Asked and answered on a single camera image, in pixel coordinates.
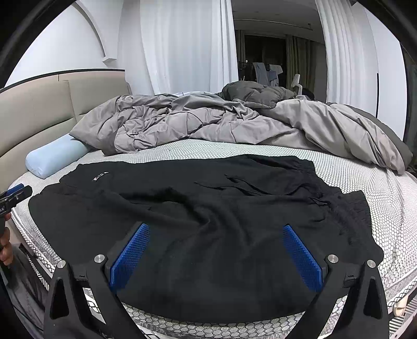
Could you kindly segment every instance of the gray pants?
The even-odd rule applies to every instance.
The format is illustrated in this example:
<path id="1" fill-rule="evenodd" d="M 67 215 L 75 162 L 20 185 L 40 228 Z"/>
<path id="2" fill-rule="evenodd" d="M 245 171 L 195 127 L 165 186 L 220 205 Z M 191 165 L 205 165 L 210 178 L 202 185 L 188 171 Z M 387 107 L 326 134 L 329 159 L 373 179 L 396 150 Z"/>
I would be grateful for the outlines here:
<path id="1" fill-rule="evenodd" d="M 13 246 L 13 255 L 6 289 L 15 312 L 27 331 L 34 338 L 42 339 L 48 291 L 36 276 L 26 255 L 16 246 Z"/>

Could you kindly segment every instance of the bed frame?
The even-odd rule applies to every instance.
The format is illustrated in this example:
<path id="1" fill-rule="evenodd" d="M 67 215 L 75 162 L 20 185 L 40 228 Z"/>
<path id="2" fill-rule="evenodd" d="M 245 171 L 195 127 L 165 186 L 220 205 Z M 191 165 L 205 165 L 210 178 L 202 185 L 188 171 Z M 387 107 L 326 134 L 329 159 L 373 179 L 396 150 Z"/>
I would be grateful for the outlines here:
<path id="1" fill-rule="evenodd" d="M 85 69 L 30 78 L 0 90 L 0 192 L 27 172 L 26 155 L 67 134 L 84 114 L 132 94 L 124 70 Z"/>

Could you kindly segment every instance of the metal bolt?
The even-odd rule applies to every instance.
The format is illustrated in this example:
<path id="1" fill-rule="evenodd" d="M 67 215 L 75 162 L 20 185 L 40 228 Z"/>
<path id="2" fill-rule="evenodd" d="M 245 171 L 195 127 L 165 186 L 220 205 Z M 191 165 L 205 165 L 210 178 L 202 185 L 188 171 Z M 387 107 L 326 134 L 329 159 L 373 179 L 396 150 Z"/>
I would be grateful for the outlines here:
<path id="1" fill-rule="evenodd" d="M 327 256 L 327 260 L 330 261 L 331 263 L 335 264 L 339 261 L 339 258 L 337 257 L 336 254 L 329 254 Z"/>
<path id="2" fill-rule="evenodd" d="M 377 266 L 376 263 L 375 263 L 375 261 L 373 261 L 371 259 L 369 259 L 366 263 L 368 264 L 368 266 L 370 268 L 375 268 Z"/>
<path id="3" fill-rule="evenodd" d="M 95 256 L 94 261 L 99 264 L 99 263 L 102 263 L 104 259 L 105 259 L 105 256 L 103 254 L 98 254 Z"/>
<path id="4" fill-rule="evenodd" d="M 61 261 L 59 261 L 59 262 L 56 264 L 56 267 L 58 267 L 58 268 L 64 268 L 66 264 L 67 264 L 67 263 L 66 263 L 66 261 L 65 261 L 65 260 L 61 260 Z"/>

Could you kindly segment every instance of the ceiling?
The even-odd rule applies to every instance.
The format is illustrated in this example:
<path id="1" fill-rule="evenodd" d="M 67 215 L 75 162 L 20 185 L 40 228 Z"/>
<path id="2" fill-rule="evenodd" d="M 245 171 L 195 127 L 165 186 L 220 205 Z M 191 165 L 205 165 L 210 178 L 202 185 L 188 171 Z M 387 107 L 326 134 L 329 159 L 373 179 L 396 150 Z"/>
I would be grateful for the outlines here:
<path id="1" fill-rule="evenodd" d="M 324 43 L 314 0 L 231 0 L 231 3 L 235 29 L 246 34 L 280 38 L 289 34 Z"/>

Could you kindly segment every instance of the pillow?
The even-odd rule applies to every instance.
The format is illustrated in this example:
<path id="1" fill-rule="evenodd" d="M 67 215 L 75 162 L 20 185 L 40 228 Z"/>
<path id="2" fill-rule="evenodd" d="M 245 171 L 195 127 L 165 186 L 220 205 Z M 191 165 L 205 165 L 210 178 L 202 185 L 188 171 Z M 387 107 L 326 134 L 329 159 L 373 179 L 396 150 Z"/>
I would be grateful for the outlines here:
<path id="1" fill-rule="evenodd" d="M 66 134 L 30 152 L 26 156 L 26 168 L 37 177 L 45 179 L 89 151 L 89 146 Z"/>

